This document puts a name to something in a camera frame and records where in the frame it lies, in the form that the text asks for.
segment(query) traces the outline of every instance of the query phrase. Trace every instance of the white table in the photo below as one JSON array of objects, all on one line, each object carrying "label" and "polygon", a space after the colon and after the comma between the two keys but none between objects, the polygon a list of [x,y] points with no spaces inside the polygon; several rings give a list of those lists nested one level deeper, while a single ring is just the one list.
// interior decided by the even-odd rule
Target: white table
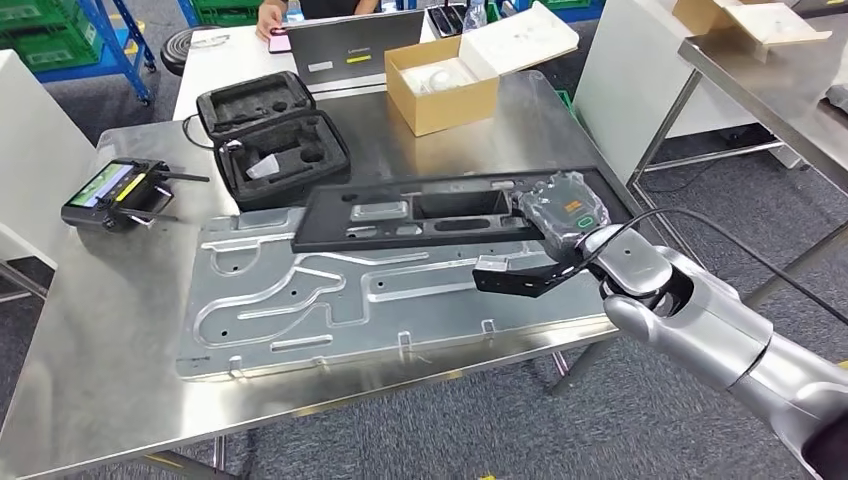
[{"label": "white table", "polygon": [[[298,24],[330,21],[333,21],[333,19],[306,20],[298,22]],[[183,81],[180,84],[180,92],[177,96],[177,105],[174,108],[174,120],[183,120],[197,113],[195,100],[203,93],[284,70],[297,73],[293,54],[268,53],[268,44],[260,40],[255,32],[256,27],[247,26],[202,30],[194,33],[193,42],[221,35],[229,35],[229,39],[221,45],[191,48],[189,50]],[[434,32],[435,29],[429,17],[424,15],[424,21],[421,25],[421,42],[435,40],[436,34]],[[315,94],[317,100],[321,100],[323,98],[346,96],[351,93],[363,94],[385,91],[385,85],[373,86],[374,84],[385,84],[385,82],[385,74],[377,74],[310,85],[309,90]],[[326,90],[356,88],[364,85],[371,86],[357,88],[354,92],[319,93]]]},{"label": "white table", "polygon": [[44,298],[43,287],[5,261],[34,255],[56,268],[68,236],[59,207],[95,173],[88,167],[96,154],[12,50],[0,51],[0,145],[0,275]]}]

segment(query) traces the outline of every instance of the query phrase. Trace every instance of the hand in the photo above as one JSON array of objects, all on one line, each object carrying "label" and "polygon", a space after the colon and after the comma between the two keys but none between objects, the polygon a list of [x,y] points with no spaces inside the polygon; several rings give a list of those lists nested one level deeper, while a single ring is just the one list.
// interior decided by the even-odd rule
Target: hand
[{"label": "hand", "polygon": [[259,6],[259,19],[256,22],[256,36],[266,42],[271,38],[271,29],[282,26],[283,6],[279,1],[266,0]]}]

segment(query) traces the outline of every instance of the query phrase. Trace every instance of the laptop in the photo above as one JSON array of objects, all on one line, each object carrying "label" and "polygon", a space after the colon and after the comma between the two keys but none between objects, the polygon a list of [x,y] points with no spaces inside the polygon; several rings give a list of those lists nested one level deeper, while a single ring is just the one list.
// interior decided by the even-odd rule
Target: laptop
[{"label": "laptop", "polygon": [[423,10],[345,17],[287,28],[297,74],[307,85],[385,73],[383,52],[421,40]]}]

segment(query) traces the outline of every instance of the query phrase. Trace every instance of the open box lid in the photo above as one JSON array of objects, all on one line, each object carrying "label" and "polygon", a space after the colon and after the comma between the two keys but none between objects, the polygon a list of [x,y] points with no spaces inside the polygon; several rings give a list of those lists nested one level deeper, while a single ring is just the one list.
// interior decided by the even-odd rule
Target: open box lid
[{"label": "open box lid", "polygon": [[541,2],[462,34],[459,58],[478,80],[532,67],[577,50],[580,37]]}]

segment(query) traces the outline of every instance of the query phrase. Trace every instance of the gray carpet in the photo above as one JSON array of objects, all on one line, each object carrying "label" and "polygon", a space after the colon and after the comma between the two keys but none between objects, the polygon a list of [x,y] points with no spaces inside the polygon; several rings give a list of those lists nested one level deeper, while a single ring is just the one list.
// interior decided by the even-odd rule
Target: gray carpet
[{"label": "gray carpet", "polygon": [[[175,2],[132,0],[154,48],[184,25]],[[540,69],[574,92],[594,23],[575,25],[581,50]],[[107,128],[171,117],[178,79],[149,76],[153,108],[135,102],[119,77],[48,86],[96,141]],[[717,134],[669,142],[660,159],[721,148]],[[646,176],[652,190],[692,180],[701,166]],[[759,251],[786,263],[848,220],[848,201],[814,171],[787,171],[767,154],[727,159],[687,188],[655,194],[661,205],[709,213]],[[713,272],[743,292],[767,278],[744,253],[704,227],[675,221]],[[36,269],[32,262],[22,268]],[[39,275],[49,278],[43,268]],[[848,311],[844,252],[802,281]],[[0,415],[23,362],[40,310],[24,300],[0,305]],[[848,358],[848,328],[794,292],[763,308],[777,330],[830,360]],[[574,359],[579,352],[568,352]],[[726,396],[697,384],[664,357],[620,339],[592,375],[563,398],[547,393],[549,358],[406,390],[347,407],[288,419],[228,437],[228,469],[251,478],[801,478],[790,455]],[[211,443],[180,451],[210,461]],[[72,478],[173,478],[136,463],[98,467]]]}]

